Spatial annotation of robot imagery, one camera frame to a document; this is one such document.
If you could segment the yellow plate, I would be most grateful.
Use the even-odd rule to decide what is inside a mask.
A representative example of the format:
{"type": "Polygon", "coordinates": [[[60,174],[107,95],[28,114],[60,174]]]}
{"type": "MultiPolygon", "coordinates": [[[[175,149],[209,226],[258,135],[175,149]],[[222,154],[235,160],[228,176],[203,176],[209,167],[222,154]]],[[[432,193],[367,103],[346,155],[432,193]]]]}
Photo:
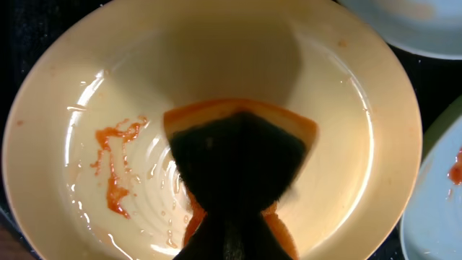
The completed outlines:
{"type": "Polygon", "coordinates": [[[316,122],[277,213],[301,259],[366,259],[416,182],[422,124],[398,59],[332,1],[112,1],[27,75],[2,150],[43,259],[172,259],[192,218],[163,115],[229,99],[316,122]]]}

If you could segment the orange green scrub sponge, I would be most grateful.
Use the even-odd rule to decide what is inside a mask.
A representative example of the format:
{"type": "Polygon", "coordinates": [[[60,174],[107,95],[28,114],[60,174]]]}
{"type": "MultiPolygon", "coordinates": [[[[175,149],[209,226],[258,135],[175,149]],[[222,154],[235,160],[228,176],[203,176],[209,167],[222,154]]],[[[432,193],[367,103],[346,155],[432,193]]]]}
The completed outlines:
{"type": "Polygon", "coordinates": [[[316,122],[221,99],[169,110],[163,127],[193,210],[179,259],[298,257],[276,208],[315,144],[316,122]]]}

